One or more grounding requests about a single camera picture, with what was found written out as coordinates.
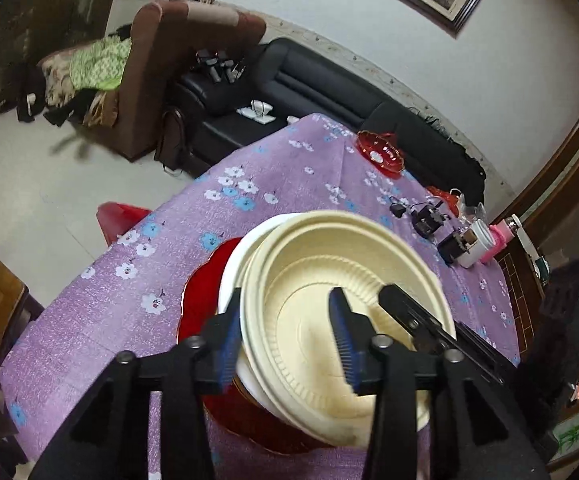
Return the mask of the large red glass plate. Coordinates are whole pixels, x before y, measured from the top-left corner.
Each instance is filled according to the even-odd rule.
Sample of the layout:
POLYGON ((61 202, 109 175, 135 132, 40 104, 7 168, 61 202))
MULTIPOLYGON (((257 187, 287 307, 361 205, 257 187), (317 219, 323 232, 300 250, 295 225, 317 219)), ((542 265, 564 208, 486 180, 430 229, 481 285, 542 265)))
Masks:
POLYGON ((238 314, 213 322, 219 299, 219 286, 228 257, 238 237, 218 245, 218 248, 188 279, 181 299, 181 320, 177 341, 206 338, 214 347, 201 360, 201 380, 207 385, 204 406, 218 425, 243 437, 268 452, 282 455, 308 453, 326 444, 265 411, 244 396, 237 383, 235 366, 239 354, 238 314))

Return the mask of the cream plastic bowl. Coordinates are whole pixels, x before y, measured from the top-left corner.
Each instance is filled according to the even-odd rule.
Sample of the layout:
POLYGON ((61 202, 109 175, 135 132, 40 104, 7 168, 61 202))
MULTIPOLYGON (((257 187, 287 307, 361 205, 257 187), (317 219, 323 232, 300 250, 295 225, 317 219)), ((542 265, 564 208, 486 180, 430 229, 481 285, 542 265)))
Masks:
POLYGON ((373 340, 412 353, 388 286, 455 333, 439 278, 385 226, 336 210, 281 214, 242 239, 228 265, 239 292, 239 382, 281 422, 332 446, 370 442, 381 367, 373 340))

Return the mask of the white paper bowl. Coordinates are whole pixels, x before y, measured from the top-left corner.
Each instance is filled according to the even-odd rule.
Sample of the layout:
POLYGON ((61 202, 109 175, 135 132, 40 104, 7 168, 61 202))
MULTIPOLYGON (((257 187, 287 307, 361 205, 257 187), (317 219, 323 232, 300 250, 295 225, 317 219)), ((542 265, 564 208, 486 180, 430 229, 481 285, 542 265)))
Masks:
MULTIPOLYGON (((301 212, 278 214, 259 223, 242 237, 236 244, 231 256, 228 257, 223 270, 216 312, 219 314, 224 313, 231 301, 234 290, 236 288, 242 288, 242 285, 244 285, 249 261, 265 237, 279 226, 283 226, 284 223, 299 216, 301 216, 301 212)), ((272 400, 263 390, 256 376, 254 376, 254 370, 247 358, 245 347, 242 347, 242 350, 240 350, 240 355, 236 363, 235 377, 242 385, 244 396, 246 396, 248 400, 261 406, 275 417, 279 419, 283 418, 282 413, 276 408, 272 400)))

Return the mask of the dark jar with cork lid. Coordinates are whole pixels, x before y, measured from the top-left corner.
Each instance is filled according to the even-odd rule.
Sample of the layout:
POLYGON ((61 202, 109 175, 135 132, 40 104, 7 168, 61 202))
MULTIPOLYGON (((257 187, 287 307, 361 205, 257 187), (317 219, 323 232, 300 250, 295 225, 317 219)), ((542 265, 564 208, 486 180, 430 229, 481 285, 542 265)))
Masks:
POLYGON ((438 243, 437 250, 442 261, 446 263, 447 266, 452 266, 461 255, 468 252, 468 243, 462 232, 454 230, 438 243))

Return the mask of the white plastic jar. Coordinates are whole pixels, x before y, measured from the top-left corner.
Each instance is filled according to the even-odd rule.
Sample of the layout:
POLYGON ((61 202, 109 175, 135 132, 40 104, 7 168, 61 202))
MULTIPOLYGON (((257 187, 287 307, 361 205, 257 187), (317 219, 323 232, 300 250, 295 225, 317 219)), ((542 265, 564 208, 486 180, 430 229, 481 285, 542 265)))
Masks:
POLYGON ((463 233, 465 252, 457 258, 457 263, 468 269, 481 260, 484 255, 495 247, 495 238, 489 226, 483 220, 475 220, 463 233))

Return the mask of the small black jar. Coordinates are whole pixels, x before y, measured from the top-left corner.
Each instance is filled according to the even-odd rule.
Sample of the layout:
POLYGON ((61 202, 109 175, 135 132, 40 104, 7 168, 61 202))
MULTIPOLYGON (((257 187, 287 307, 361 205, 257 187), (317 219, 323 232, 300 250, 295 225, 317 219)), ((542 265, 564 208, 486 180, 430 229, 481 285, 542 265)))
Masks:
POLYGON ((442 202, 427 204, 419 210, 411 213, 412 226, 419 236, 429 240, 443 226, 446 217, 440 207, 442 202))

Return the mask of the pink thermos with knit sleeve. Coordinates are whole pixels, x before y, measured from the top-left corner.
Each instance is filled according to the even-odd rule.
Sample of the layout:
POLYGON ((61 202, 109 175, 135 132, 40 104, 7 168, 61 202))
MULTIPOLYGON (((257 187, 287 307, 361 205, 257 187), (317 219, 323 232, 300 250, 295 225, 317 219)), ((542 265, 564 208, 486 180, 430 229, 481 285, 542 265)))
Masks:
POLYGON ((495 258, 513 240, 520 228, 521 219, 516 214, 512 214, 497 224, 491 224, 489 232, 495 240, 495 244, 480 258, 480 262, 487 264, 495 258))

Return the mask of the purple floral tablecloth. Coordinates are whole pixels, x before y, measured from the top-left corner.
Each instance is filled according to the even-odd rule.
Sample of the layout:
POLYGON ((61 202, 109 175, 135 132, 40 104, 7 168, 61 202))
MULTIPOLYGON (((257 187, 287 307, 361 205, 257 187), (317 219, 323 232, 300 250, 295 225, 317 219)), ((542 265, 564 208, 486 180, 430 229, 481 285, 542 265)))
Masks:
POLYGON ((336 209, 362 214, 407 242, 439 278, 454 320, 518 362, 514 315, 498 264, 448 266, 436 247, 389 209, 456 188, 461 152, 441 136, 404 152, 384 176, 355 135, 321 114, 241 148, 134 226, 84 270, 20 336, 0 370, 24 454, 39 458, 94 379, 122 350, 170 349, 181 323, 211 313, 236 244, 280 214, 336 209))

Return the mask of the small red glass dish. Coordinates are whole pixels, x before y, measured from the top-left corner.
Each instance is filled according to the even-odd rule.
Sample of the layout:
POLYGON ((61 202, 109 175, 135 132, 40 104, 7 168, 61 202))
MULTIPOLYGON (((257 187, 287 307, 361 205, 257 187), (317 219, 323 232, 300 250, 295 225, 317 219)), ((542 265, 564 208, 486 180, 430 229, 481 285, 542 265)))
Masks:
POLYGON ((397 136, 394 133, 361 130, 355 138, 355 146, 384 176, 393 179, 402 176, 404 157, 398 148, 397 136))

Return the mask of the black leather sofa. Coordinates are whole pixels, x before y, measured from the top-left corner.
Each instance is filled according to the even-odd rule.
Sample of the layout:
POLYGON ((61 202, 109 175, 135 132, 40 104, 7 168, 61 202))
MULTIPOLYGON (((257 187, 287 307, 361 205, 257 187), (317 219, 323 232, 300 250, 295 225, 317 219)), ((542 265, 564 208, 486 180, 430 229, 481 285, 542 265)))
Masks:
POLYGON ((283 129, 288 118, 323 114, 351 132, 388 133, 404 167, 424 186, 460 190, 467 205, 485 200, 486 171, 437 118, 391 99, 349 70, 288 38, 250 49, 229 81, 200 58, 172 81, 162 124, 178 143, 176 161, 205 170, 283 129))

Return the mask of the green floral blanket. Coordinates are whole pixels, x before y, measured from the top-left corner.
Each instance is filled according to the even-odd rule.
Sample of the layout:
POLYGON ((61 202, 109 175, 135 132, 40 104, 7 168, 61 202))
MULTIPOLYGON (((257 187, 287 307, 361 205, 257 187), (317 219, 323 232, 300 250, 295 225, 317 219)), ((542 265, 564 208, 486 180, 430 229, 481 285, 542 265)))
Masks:
POLYGON ((121 40, 118 36, 111 36, 74 52, 69 65, 69 77, 73 87, 76 90, 117 89, 121 84, 131 48, 130 38, 121 40))

